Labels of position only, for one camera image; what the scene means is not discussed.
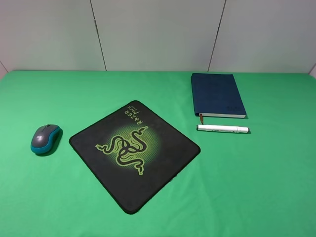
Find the white marker pen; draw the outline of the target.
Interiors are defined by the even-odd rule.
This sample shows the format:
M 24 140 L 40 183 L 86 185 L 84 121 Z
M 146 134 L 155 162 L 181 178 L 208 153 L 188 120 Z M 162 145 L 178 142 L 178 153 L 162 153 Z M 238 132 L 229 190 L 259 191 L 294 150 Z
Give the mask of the white marker pen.
M 197 125 L 197 131 L 208 132 L 227 132 L 227 133 L 248 133 L 250 129 L 248 127 L 240 126 L 226 126 L 226 125 Z

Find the grey and teal computer mouse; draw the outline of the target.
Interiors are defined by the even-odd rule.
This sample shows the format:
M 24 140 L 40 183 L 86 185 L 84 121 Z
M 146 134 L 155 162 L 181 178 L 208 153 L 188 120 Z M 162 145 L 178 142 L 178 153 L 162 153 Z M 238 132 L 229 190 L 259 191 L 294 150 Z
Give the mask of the grey and teal computer mouse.
M 55 124 L 39 127 L 31 140 L 31 151 L 36 155 L 46 154 L 54 146 L 55 138 L 59 135 L 61 128 Z

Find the black green snake mouse pad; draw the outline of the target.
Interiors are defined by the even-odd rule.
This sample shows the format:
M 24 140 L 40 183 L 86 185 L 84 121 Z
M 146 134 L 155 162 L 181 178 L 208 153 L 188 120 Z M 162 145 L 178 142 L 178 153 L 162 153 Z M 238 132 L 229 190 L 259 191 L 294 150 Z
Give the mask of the black green snake mouse pad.
M 138 100 L 76 133 L 69 144 L 127 214 L 138 212 L 200 153 Z

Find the dark blue notebook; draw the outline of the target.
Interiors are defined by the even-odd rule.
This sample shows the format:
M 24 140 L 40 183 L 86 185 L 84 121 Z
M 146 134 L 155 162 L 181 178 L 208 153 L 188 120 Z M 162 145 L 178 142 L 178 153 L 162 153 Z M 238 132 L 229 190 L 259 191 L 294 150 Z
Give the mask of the dark blue notebook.
M 193 73 L 191 88 L 194 113 L 201 123 L 204 117 L 246 118 L 247 113 L 232 74 Z

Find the green tablecloth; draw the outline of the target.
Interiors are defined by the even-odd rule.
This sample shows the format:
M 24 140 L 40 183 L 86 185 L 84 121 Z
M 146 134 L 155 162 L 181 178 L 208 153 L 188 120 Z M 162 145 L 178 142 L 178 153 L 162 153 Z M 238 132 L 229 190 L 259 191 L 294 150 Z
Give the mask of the green tablecloth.
M 247 118 L 206 118 L 250 134 L 198 132 L 190 72 L 13 71 L 0 81 L 3 237 L 313 237 L 316 80 L 236 73 Z M 69 138 L 138 100 L 200 154 L 139 212 L 117 205 Z M 36 155 L 36 130 L 61 128 Z

